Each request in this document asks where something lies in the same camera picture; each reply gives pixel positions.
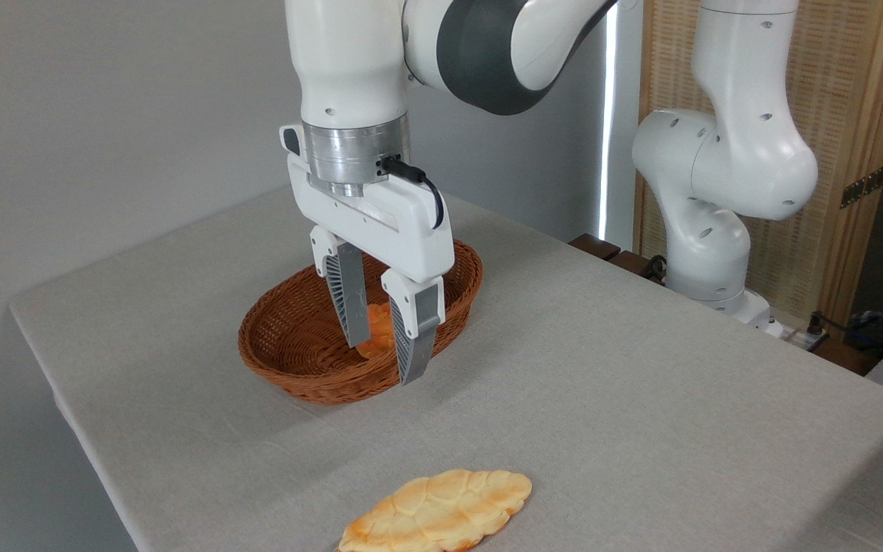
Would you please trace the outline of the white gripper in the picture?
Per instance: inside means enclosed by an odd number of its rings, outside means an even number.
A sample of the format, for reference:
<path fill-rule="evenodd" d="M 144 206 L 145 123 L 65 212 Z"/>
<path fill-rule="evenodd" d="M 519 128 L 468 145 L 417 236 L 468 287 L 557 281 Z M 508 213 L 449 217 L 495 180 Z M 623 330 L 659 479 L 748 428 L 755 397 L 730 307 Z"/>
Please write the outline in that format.
<path fill-rule="evenodd" d="M 334 195 L 311 174 L 304 139 L 303 126 L 281 127 L 295 202 L 316 224 L 310 232 L 316 272 L 354 348 L 371 338 L 362 251 L 389 266 L 381 284 L 389 296 L 400 384 L 406 385 L 427 370 L 438 325 L 445 322 L 439 276 L 455 265 L 451 223 L 437 223 L 445 204 L 396 175 L 365 185 L 360 198 Z"/>

